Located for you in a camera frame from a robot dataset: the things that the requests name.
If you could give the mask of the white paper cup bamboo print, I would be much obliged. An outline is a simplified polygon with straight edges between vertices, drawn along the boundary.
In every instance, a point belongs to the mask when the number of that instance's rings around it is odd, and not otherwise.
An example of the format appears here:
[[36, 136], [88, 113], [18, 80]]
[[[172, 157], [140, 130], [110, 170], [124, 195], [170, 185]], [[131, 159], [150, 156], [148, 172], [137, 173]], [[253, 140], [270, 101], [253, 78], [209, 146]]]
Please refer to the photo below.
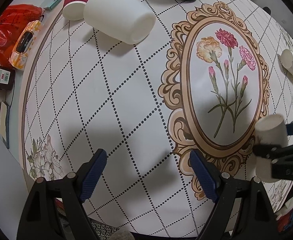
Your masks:
[[[284, 117], [281, 114], [272, 114], [259, 119], [255, 124], [257, 146], [288, 146], [287, 130]], [[253, 150], [256, 156], [255, 174], [265, 183], [274, 183], [279, 179], [271, 177], [271, 160], [260, 157], [261, 150]]]

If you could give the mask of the lying white bamboo paper cup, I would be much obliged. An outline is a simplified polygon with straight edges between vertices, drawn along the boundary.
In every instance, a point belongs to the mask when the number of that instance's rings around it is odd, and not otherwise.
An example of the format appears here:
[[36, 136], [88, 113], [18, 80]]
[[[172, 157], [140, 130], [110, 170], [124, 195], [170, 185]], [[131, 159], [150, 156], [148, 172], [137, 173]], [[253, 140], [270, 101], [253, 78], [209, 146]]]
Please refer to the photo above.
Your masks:
[[284, 49], [280, 56], [280, 62], [282, 66], [293, 76], [293, 53], [288, 49]]

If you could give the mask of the plain white plastic cup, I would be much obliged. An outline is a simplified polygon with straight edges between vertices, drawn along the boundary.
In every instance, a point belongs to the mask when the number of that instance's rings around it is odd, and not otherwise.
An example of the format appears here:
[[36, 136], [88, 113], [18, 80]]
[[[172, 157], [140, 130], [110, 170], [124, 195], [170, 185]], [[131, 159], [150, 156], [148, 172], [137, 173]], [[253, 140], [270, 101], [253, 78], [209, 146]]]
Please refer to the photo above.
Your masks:
[[152, 31], [156, 16], [138, 0], [88, 0], [85, 22], [127, 44], [136, 44]]

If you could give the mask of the floral patterned tablecloth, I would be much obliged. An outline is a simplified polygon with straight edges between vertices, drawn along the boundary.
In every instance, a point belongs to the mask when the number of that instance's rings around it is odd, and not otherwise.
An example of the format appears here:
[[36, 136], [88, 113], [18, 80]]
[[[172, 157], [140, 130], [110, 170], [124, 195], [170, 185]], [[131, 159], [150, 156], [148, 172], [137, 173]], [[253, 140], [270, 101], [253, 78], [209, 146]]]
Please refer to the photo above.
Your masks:
[[137, 0], [156, 18], [129, 45], [45, 16], [25, 68], [21, 166], [59, 179], [97, 149], [106, 168], [86, 214], [157, 237], [195, 237], [213, 208], [188, 165], [197, 148], [221, 171], [255, 175], [254, 123], [293, 121], [293, 77], [279, 62], [293, 38], [250, 0]]

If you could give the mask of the orange tissue pack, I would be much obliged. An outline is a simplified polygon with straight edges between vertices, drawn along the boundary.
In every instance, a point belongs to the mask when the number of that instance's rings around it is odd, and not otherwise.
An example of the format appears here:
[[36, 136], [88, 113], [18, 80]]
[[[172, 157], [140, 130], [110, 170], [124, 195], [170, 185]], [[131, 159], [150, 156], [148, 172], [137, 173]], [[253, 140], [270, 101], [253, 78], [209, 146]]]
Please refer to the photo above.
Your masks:
[[39, 20], [29, 22], [26, 25], [9, 58], [9, 62], [14, 68], [24, 70], [34, 41], [36, 40], [41, 28], [42, 22]]

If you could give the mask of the red plastic bag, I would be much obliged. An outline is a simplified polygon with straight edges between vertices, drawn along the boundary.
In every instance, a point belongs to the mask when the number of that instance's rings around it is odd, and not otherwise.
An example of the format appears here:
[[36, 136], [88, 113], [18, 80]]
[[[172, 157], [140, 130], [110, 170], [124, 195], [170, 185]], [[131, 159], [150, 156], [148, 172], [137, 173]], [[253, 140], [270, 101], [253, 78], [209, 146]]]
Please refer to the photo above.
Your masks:
[[12, 69], [12, 50], [29, 22], [39, 20], [42, 8], [31, 4], [8, 6], [0, 16], [0, 65]]

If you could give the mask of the teal phone case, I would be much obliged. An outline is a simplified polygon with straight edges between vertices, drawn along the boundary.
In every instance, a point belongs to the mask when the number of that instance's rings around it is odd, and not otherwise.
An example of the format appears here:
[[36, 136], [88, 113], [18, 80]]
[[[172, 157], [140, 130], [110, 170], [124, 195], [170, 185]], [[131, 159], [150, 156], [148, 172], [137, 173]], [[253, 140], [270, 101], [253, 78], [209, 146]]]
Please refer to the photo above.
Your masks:
[[62, 0], [44, 0], [40, 7], [47, 11], [52, 11]]

